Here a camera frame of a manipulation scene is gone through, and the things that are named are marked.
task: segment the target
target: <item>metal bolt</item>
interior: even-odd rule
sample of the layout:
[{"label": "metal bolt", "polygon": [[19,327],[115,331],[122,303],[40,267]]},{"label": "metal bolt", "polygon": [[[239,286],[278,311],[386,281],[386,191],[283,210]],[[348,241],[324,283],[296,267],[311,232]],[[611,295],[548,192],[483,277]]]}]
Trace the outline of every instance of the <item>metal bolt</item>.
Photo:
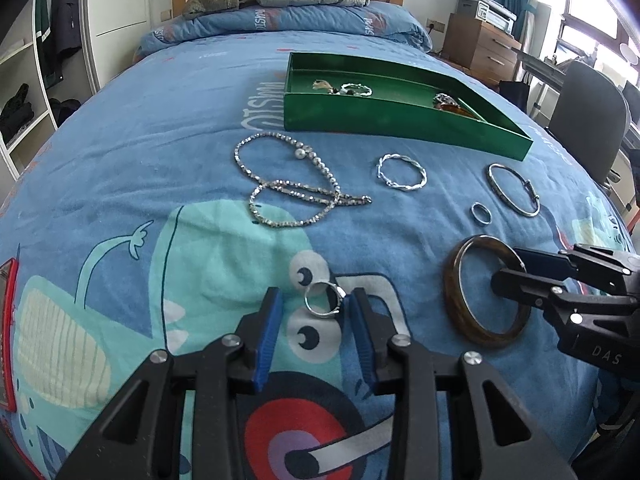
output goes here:
[{"label": "metal bolt", "polygon": [[169,354],[165,350],[154,350],[151,352],[149,356],[149,360],[155,364],[159,365],[160,363],[164,363],[169,357]]},{"label": "metal bolt", "polygon": [[465,352],[462,356],[465,360],[465,363],[468,365],[479,365],[482,362],[482,356],[478,352]]},{"label": "metal bolt", "polygon": [[396,346],[409,346],[411,344],[411,337],[407,334],[396,334],[391,338],[391,342]]},{"label": "metal bolt", "polygon": [[236,334],[227,334],[222,336],[222,344],[224,346],[238,346],[242,340]]}]

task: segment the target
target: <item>wooden bangle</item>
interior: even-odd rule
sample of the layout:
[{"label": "wooden bangle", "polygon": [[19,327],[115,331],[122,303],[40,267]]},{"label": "wooden bangle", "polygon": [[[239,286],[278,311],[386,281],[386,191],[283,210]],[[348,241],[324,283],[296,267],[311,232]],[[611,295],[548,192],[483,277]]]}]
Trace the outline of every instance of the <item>wooden bangle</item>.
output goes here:
[{"label": "wooden bangle", "polygon": [[444,270],[444,301],[453,325],[472,342],[488,347],[502,348],[513,342],[522,332],[529,316],[531,307],[518,304],[518,313],[510,329],[505,333],[496,333],[482,326],[476,316],[469,309],[465,293],[462,290],[462,259],[472,248],[491,251],[498,256],[506,267],[511,270],[526,272],[520,257],[507,244],[487,235],[478,235],[460,242],[450,253]]}]

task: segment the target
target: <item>drawer handle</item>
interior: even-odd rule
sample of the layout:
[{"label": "drawer handle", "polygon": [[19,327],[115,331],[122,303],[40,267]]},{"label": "drawer handle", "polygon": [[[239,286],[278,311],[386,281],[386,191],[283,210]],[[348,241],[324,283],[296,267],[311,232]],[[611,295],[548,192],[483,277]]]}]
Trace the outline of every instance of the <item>drawer handle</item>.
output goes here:
[{"label": "drawer handle", "polygon": [[490,59],[491,61],[493,61],[494,63],[497,63],[498,65],[502,65],[502,66],[504,66],[504,63],[503,63],[503,62],[501,62],[500,60],[495,59],[495,57],[491,57],[491,56],[489,56],[489,59]]},{"label": "drawer handle", "polygon": [[511,47],[510,47],[509,45],[504,44],[503,42],[498,41],[498,40],[496,40],[495,38],[492,38],[492,40],[494,40],[494,41],[495,41],[495,43],[497,43],[497,44],[498,44],[498,45],[500,45],[501,47],[504,47],[504,48],[506,48],[507,50],[511,50]]}]

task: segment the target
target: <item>silver beaded necklace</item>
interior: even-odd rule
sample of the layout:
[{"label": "silver beaded necklace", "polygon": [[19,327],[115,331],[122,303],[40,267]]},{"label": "silver beaded necklace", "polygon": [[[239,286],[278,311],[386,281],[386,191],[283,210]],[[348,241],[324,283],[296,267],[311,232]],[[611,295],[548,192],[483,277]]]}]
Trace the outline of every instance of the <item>silver beaded necklace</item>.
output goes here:
[{"label": "silver beaded necklace", "polygon": [[[281,140],[282,142],[286,142],[287,144],[295,147],[296,150],[294,152],[294,156],[299,160],[308,158],[311,163],[316,168],[318,168],[322,176],[324,176],[329,181],[329,184],[331,185],[333,190],[323,189],[322,187],[308,186],[307,184],[302,184],[301,182],[293,182],[291,180],[264,180],[256,173],[251,171],[242,163],[242,160],[240,159],[240,148],[242,148],[252,140],[260,139],[261,137],[271,137],[272,139]],[[336,206],[366,205],[371,203],[371,197],[369,196],[364,195],[356,197],[346,193],[342,193],[340,190],[340,185],[338,184],[338,181],[336,180],[334,174],[320,159],[314,149],[311,146],[306,145],[304,142],[293,139],[292,137],[286,136],[284,134],[275,132],[259,132],[247,137],[246,139],[241,140],[240,142],[238,142],[238,144],[236,144],[236,147],[234,148],[234,160],[236,161],[236,164],[238,165],[240,170],[246,176],[258,182],[258,187],[253,190],[251,195],[249,195],[249,211],[258,222],[260,222],[261,224],[265,224],[268,227],[304,227],[306,225],[315,224],[316,222],[324,218],[324,216],[327,215],[327,213]],[[279,191],[280,193],[287,194],[294,198],[299,198],[300,200],[304,200],[306,202],[321,204],[324,205],[324,209],[318,214],[313,215],[311,218],[308,218],[306,220],[295,220],[289,222],[276,222],[273,220],[269,220],[268,218],[265,218],[260,214],[258,208],[255,205],[255,198],[263,189],[273,189],[274,191]],[[308,191],[309,193],[317,193],[331,198],[323,198],[322,196],[305,194],[296,191],[297,189],[302,189]]]}]

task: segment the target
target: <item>green tray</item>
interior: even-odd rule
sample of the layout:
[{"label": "green tray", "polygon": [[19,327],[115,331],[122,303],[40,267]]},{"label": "green tray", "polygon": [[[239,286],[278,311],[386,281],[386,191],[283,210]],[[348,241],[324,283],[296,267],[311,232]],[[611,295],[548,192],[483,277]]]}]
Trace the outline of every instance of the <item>green tray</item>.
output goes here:
[{"label": "green tray", "polygon": [[[360,83],[371,97],[313,90],[324,79],[334,88]],[[433,97],[450,95],[477,119],[436,110]],[[338,54],[292,52],[284,94],[289,131],[373,134],[430,140],[523,160],[531,138],[498,108],[457,79],[423,68]]]}]

